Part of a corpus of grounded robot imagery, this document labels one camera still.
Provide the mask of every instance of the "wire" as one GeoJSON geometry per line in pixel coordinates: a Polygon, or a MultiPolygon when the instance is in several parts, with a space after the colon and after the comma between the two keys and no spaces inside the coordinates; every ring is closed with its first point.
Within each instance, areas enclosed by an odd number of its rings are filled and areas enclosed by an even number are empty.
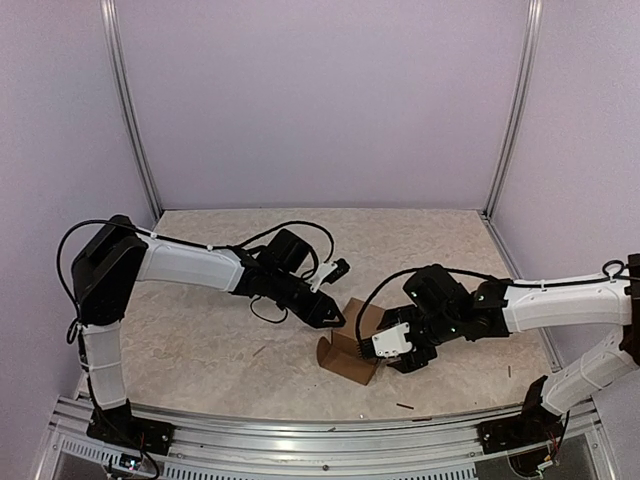
{"type": "Polygon", "coordinates": [[[356,317],[356,339],[358,340],[358,344],[362,344],[362,332],[360,331],[360,324],[362,323],[362,317],[364,316],[364,312],[367,310],[367,307],[371,304],[374,298],[380,293],[391,280],[394,280],[403,275],[408,275],[409,273],[415,273],[421,270],[424,267],[414,267],[407,268],[405,270],[400,270],[399,272],[393,273],[385,278],[382,282],[378,284],[378,286],[371,292],[371,295],[364,301],[362,307],[360,307],[360,311],[358,312],[358,316],[356,317]]]}
{"type": "Polygon", "coordinates": [[[544,283],[544,284],[543,283],[514,283],[512,281],[507,283],[510,287],[516,287],[516,288],[547,289],[547,288],[557,288],[557,287],[576,287],[579,285],[594,285],[597,283],[609,282],[611,280],[640,281],[640,278],[628,277],[628,276],[622,275],[622,272],[624,271],[625,268],[627,268],[627,265],[625,265],[625,263],[622,260],[609,260],[604,265],[602,265],[601,272],[603,276],[600,278],[589,278],[585,280],[572,280],[568,282],[555,282],[555,283],[544,283]],[[618,266],[619,268],[617,271],[612,273],[609,271],[609,268],[614,265],[618,266]]]}
{"type": "MultiPolygon", "coordinates": [[[[307,227],[313,227],[316,228],[318,230],[320,230],[322,233],[324,233],[327,238],[329,239],[329,254],[327,255],[327,258],[324,260],[325,263],[329,262],[329,260],[331,260],[331,257],[333,257],[333,252],[335,250],[335,245],[336,242],[333,239],[333,235],[331,235],[331,232],[329,230],[327,230],[325,227],[323,227],[322,225],[318,224],[318,223],[314,223],[314,222],[307,222],[306,220],[289,220],[288,222],[283,222],[283,223],[279,223],[278,225],[276,225],[275,227],[271,227],[268,230],[265,230],[264,232],[260,232],[257,235],[254,235],[251,238],[248,238],[247,240],[245,240],[244,242],[238,243],[237,245],[235,245],[236,248],[244,248],[247,245],[249,245],[250,243],[255,242],[256,240],[261,239],[262,237],[266,237],[267,235],[276,232],[278,230],[280,230],[281,228],[284,227],[288,227],[289,225],[305,225],[307,227]]],[[[313,247],[311,247],[311,245],[309,245],[310,247],[310,252],[311,252],[311,257],[314,258],[314,267],[312,270],[307,270],[306,272],[304,272],[300,278],[302,278],[303,280],[307,280],[311,277],[313,277],[316,272],[318,271],[318,266],[320,264],[320,261],[318,260],[318,254],[315,252],[315,250],[313,249],[313,247]]]]}
{"type": "Polygon", "coordinates": [[[251,310],[251,313],[253,313],[253,314],[254,314],[256,317],[258,317],[260,320],[264,320],[265,322],[272,323],[272,324],[274,324],[274,325],[277,325],[277,324],[279,324],[279,323],[284,322],[284,321],[287,319],[287,317],[289,316],[289,310],[288,310],[288,309],[286,309],[286,308],[284,309],[284,317],[282,317],[280,320],[272,320],[272,319],[270,319],[270,318],[263,317],[262,315],[260,315],[259,313],[257,313],[257,312],[254,310],[253,305],[254,305],[258,300],[262,300],[263,298],[264,298],[264,297],[256,297],[256,298],[254,298],[253,300],[251,300],[251,303],[249,304],[249,310],[251,310]]]}
{"type": "Polygon", "coordinates": [[[569,418],[571,417],[571,410],[567,410],[567,416],[564,419],[564,427],[562,427],[562,436],[560,440],[558,440],[558,447],[556,448],[555,454],[551,456],[552,459],[555,459],[560,453],[560,448],[562,447],[562,442],[564,441],[564,437],[567,434],[567,427],[569,426],[569,418]]]}

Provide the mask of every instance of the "white backdrop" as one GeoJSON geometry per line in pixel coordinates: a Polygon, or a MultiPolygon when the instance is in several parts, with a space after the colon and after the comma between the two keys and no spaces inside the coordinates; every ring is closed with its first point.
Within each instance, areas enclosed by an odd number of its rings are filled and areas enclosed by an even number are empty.
{"type": "Polygon", "coordinates": [[[166,208],[481,208],[528,1],[119,2],[166,208]]]}

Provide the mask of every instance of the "aluminum frame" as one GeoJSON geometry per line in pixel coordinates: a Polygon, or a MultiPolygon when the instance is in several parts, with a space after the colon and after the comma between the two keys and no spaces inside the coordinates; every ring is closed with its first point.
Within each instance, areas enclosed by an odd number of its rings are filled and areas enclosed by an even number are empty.
{"type": "Polygon", "coordinates": [[[542,21],[542,0],[529,0],[529,13],[527,16],[527,26],[525,29],[524,43],[522,46],[522,56],[520,57],[520,68],[516,81],[516,89],[511,103],[511,112],[507,123],[507,130],[500,148],[500,157],[491,182],[489,197],[484,207],[484,214],[491,219],[495,213],[500,195],[507,178],[507,171],[513,157],[513,151],[518,137],[518,130],[522,121],[529,83],[533,71],[533,62],[540,36],[540,24],[542,21]]]}
{"type": "Polygon", "coordinates": [[[131,142],[136,169],[138,170],[153,220],[154,222],[158,222],[164,212],[164,209],[162,207],[162,202],[160,201],[158,189],[153,180],[151,167],[149,166],[149,161],[147,160],[147,155],[142,144],[142,137],[140,135],[140,128],[138,127],[135,109],[133,108],[133,99],[129,89],[129,82],[127,80],[122,42],[120,41],[118,12],[116,10],[115,0],[100,0],[100,8],[102,10],[102,22],[104,24],[104,31],[107,39],[107,48],[109,51],[111,68],[113,70],[116,93],[120,101],[122,116],[131,142]]]}
{"type": "MultiPolygon", "coordinates": [[[[198,475],[207,478],[206,474],[243,480],[396,480],[430,474],[438,478],[438,472],[468,471],[477,461],[505,456],[505,452],[484,455],[476,428],[482,421],[513,415],[519,409],[510,406],[430,419],[295,422],[133,407],[138,416],[176,426],[168,456],[154,458],[164,478],[191,480],[198,475]]],[[[53,478],[61,451],[102,465],[123,453],[137,454],[86,437],[92,410],[85,397],[58,400],[48,426],[42,467],[35,478],[53,478]]],[[[584,435],[591,445],[604,447],[602,432],[593,402],[572,409],[568,438],[584,435]]],[[[593,449],[592,458],[598,478],[615,480],[606,448],[593,449]]]]}

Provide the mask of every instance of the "black cable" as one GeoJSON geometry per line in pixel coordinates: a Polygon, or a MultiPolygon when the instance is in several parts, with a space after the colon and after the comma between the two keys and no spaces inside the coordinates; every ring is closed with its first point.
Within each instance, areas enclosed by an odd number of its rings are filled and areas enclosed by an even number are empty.
{"type": "Polygon", "coordinates": [[[508,285],[510,287],[516,287],[516,288],[556,288],[556,287],[576,287],[579,285],[594,285],[597,283],[605,283],[605,282],[609,282],[612,279],[613,280],[634,280],[634,281],[640,281],[640,278],[635,278],[635,277],[627,277],[627,276],[623,276],[622,272],[624,271],[624,269],[627,266],[625,265],[625,263],[622,260],[609,260],[608,262],[606,262],[603,266],[602,266],[602,274],[604,275],[603,277],[600,278],[589,278],[586,280],[572,280],[572,281],[568,281],[568,282],[553,282],[553,283],[514,283],[514,282],[509,282],[508,285]],[[618,271],[616,272],[609,272],[609,267],[612,267],[614,265],[617,265],[619,267],[618,271]]]}
{"type": "Polygon", "coordinates": [[[447,267],[443,267],[443,268],[447,272],[454,273],[454,274],[457,274],[457,275],[465,275],[467,277],[480,278],[480,279],[486,280],[488,282],[500,282],[500,280],[498,280],[493,275],[488,275],[486,273],[474,272],[473,270],[460,270],[460,269],[457,269],[457,268],[447,268],[447,267]]]}
{"type": "Polygon", "coordinates": [[[362,323],[362,317],[364,316],[364,312],[367,309],[367,307],[371,304],[373,299],[376,298],[378,293],[380,293],[380,290],[382,290],[385,287],[385,285],[387,285],[391,280],[401,277],[402,275],[415,273],[421,270],[422,268],[424,267],[407,268],[405,270],[400,270],[399,272],[393,273],[389,275],[387,278],[385,278],[382,282],[380,282],[378,286],[373,290],[373,292],[371,292],[371,295],[369,295],[369,297],[362,304],[362,307],[360,307],[360,311],[358,312],[358,316],[356,317],[356,339],[358,340],[358,345],[362,344],[362,333],[360,332],[360,324],[362,323]]]}
{"type": "Polygon", "coordinates": [[[287,317],[289,316],[289,310],[288,309],[284,309],[284,317],[282,317],[280,320],[271,320],[270,318],[267,317],[263,317],[262,315],[260,315],[259,313],[257,313],[254,309],[253,309],[253,304],[256,303],[258,300],[262,300],[263,297],[256,297],[253,300],[251,300],[251,303],[249,304],[249,310],[251,310],[251,313],[253,313],[256,317],[258,317],[260,320],[264,320],[265,322],[268,323],[272,323],[274,325],[277,325],[279,323],[284,322],[287,317]]]}
{"type": "Polygon", "coordinates": [[[314,222],[307,222],[306,220],[289,220],[288,222],[279,223],[275,227],[271,227],[270,229],[265,230],[264,232],[258,233],[257,235],[254,235],[253,237],[248,238],[244,242],[238,243],[235,246],[238,247],[238,248],[244,248],[247,245],[249,245],[250,243],[253,243],[256,240],[259,240],[262,237],[266,237],[267,235],[269,235],[269,234],[271,234],[273,232],[276,232],[276,231],[280,230],[281,228],[288,227],[289,225],[306,225],[307,227],[313,227],[313,228],[316,228],[316,229],[320,230],[321,232],[323,232],[327,236],[327,238],[329,239],[329,244],[330,244],[329,254],[327,255],[327,258],[325,259],[325,262],[328,262],[329,260],[331,260],[331,257],[333,256],[333,251],[335,250],[335,241],[333,240],[333,235],[331,235],[331,232],[329,230],[327,230],[325,227],[323,227],[322,225],[320,225],[318,223],[314,223],[314,222]]]}
{"type": "Polygon", "coordinates": [[[553,455],[551,455],[552,459],[555,459],[560,453],[560,447],[562,447],[562,441],[567,434],[567,427],[569,426],[569,417],[571,416],[571,410],[567,410],[567,416],[564,419],[564,426],[562,427],[562,436],[560,440],[558,440],[558,448],[553,455]]]}

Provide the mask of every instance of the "open cardboard box flap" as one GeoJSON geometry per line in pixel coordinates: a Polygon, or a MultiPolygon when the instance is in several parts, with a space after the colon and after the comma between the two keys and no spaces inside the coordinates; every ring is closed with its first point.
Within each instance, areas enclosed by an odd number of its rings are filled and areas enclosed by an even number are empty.
{"type": "MultiPolygon", "coordinates": [[[[356,316],[362,307],[361,300],[351,298],[343,310],[347,323],[342,328],[331,331],[331,340],[322,337],[316,347],[318,364],[331,372],[337,373],[349,380],[367,385],[378,369],[376,359],[363,360],[358,355],[358,341],[356,340],[356,316]]],[[[375,305],[369,305],[362,317],[362,338],[370,338],[378,331],[385,310],[375,305]]]]}

